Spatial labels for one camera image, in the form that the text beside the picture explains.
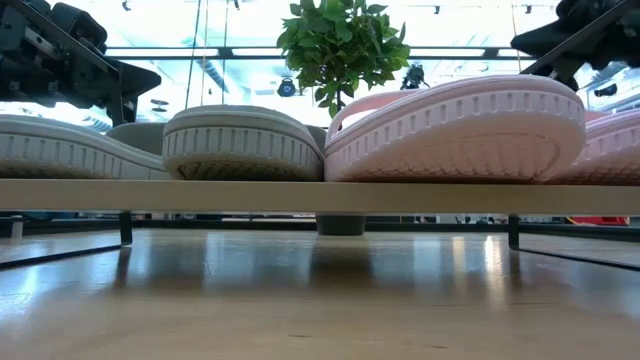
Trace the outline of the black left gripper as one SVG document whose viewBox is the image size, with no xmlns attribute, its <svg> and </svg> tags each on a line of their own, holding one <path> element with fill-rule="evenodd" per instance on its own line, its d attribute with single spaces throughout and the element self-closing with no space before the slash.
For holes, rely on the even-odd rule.
<svg viewBox="0 0 640 360">
<path fill-rule="evenodd" d="M 0 102 L 99 107 L 112 123 L 135 121 L 156 72 L 109 60 L 107 32 L 89 13 L 46 0 L 0 0 Z"/>
</svg>

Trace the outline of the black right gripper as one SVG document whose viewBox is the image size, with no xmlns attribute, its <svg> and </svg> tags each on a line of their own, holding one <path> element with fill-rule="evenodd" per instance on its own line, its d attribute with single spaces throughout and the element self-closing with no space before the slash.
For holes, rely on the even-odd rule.
<svg viewBox="0 0 640 360">
<path fill-rule="evenodd" d="M 561 0 L 556 14 L 562 32 L 561 41 L 588 27 L 593 21 L 625 0 Z M 640 0 L 617 20 L 600 30 L 592 30 L 586 39 L 565 50 L 551 61 L 550 77 L 578 89 L 575 73 L 585 63 L 592 69 L 603 70 L 612 61 L 626 62 L 640 67 Z M 529 31 L 513 37 L 510 46 L 533 57 L 541 57 L 554 47 L 555 36 L 545 31 Z"/>
</svg>

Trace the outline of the grey rubber slide sandal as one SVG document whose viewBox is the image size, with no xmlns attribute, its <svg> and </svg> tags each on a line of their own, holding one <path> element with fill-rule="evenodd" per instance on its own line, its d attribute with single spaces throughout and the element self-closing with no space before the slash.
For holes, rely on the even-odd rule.
<svg viewBox="0 0 640 360">
<path fill-rule="evenodd" d="M 207 105 L 178 112 L 164 127 L 162 160 L 179 180 L 321 181 L 326 132 L 279 111 Z"/>
<path fill-rule="evenodd" d="M 0 115 L 0 179 L 169 180 L 162 158 L 90 129 Z"/>
</svg>

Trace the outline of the pink rubber slide sandal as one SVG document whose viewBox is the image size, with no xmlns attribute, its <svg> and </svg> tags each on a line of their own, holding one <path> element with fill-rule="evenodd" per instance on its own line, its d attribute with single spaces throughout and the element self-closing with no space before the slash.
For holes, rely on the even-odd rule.
<svg viewBox="0 0 640 360">
<path fill-rule="evenodd" d="M 582 152 L 547 183 L 640 186 L 640 109 L 587 111 L 585 120 Z"/>
<path fill-rule="evenodd" d="M 351 102 L 328 128 L 324 178 L 543 182 L 585 139 L 585 107 L 569 87 L 535 75 L 467 78 Z"/>
</svg>

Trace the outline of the black overhead beam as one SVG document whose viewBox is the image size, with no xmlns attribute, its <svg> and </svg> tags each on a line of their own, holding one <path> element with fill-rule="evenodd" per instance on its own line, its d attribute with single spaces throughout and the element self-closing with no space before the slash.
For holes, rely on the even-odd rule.
<svg viewBox="0 0 640 360">
<path fill-rule="evenodd" d="M 106 55 L 120 60 L 186 60 L 192 57 L 235 60 L 235 59 L 282 59 L 283 51 L 275 47 L 111 47 Z M 409 59 L 416 60 L 516 60 L 529 59 L 517 50 L 506 47 L 413 47 Z"/>
</svg>

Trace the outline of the red chair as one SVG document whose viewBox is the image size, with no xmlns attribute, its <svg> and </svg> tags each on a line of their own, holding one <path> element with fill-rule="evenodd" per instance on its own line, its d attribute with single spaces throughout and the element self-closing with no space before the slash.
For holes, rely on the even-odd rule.
<svg viewBox="0 0 640 360">
<path fill-rule="evenodd" d="M 630 218 L 629 217 L 598 217 L 598 216 L 587 216 L 587 217 L 567 217 L 567 221 L 574 225 L 584 225 L 584 226 L 629 226 Z"/>
</svg>

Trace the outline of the green potted plant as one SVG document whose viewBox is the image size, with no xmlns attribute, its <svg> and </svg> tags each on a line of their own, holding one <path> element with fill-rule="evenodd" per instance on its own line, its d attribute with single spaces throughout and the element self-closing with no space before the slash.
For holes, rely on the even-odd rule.
<svg viewBox="0 0 640 360">
<path fill-rule="evenodd" d="M 366 0 L 297 0 L 282 21 L 276 47 L 298 73 L 301 89 L 313 88 L 320 108 L 334 117 L 361 82 L 383 85 L 408 65 L 406 27 L 391 26 L 386 7 Z"/>
</svg>

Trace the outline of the black metal rig frame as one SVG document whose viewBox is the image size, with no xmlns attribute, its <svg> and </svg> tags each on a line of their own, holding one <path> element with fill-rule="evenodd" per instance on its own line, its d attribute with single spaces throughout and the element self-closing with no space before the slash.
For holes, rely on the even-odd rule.
<svg viewBox="0 0 640 360">
<path fill-rule="evenodd" d="M 23 234 L 44 235 L 55 233 L 118 230 L 117 219 L 64 219 L 49 222 L 19 221 Z M 391 223 L 358 221 L 354 216 L 339 216 L 333 224 L 339 230 L 354 234 L 357 230 L 366 232 L 452 232 L 452 233 L 506 233 L 507 224 L 436 224 L 436 223 Z M 134 228 L 157 229 L 207 229 L 207 230 L 254 230 L 254 231 L 315 231 L 316 222 L 298 219 L 226 219 L 214 220 L 134 220 Z M 550 234 L 587 238 L 623 238 L 640 241 L 640 227 L 585 226 L 560 224 L 520 223 L 519 231 L 531 234 Z"/>
</svg>

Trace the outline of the wooden shelf black metal frame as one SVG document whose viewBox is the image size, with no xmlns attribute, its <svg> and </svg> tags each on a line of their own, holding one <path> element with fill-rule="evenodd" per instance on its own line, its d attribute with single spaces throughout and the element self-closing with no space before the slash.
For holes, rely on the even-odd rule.
<svg viewBox="0 0 640 360">
<path fill-rule="evenodd" d="M 488 182 L 0 179 L 0 210 L 503 213 L 519 246 L 524 214 L 640 216 L 640 186 Z"/>
</svg>

